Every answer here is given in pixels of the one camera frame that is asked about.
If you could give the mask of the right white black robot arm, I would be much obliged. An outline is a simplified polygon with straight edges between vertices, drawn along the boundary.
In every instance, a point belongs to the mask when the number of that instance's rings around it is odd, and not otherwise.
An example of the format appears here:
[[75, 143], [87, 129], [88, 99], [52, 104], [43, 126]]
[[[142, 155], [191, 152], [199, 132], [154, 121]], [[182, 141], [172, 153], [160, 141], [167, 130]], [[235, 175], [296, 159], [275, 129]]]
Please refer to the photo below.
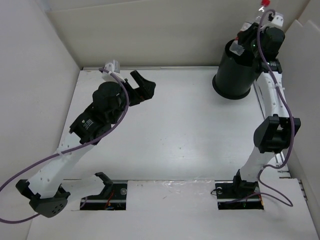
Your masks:
[[235, 199], [256, 196], [260, 177], [270, 161], [283, 150], [291, 151], [301, 120], [293, 117], [282, 86], [282, 67], [277, 59], [285, 39], [278, 27], [253, 23], [238, 34], [238, 43], [254, 55], [253, 70], [263, 98], [265, 119], [253, 135], [254, 148], [247, 162], [233, 177], [231, 192]]

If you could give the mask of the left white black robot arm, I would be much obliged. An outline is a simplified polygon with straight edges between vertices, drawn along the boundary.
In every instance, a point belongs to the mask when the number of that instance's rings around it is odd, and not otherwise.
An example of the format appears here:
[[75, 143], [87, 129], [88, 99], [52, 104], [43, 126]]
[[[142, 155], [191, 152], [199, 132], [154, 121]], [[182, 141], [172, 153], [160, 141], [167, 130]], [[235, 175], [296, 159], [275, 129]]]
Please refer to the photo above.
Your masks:
[[132, 88], [128, 80], [108, 70], [100, 70], [105, 80], [92, 94], [92, 103], [71, 124], [64, 142], [49, 157], [49, 162], [29, 179], [21, 179], [15, 187], [38, 214], [52, 218], [69, 202], [89, 196], [107, 198], [113, 182], [103, 172], [72, 180], [66, 177], [79, 160], [110, 134], [124, 119], [128, 108], [150, 100], [156, 83], [130, 73], [138, 84]]

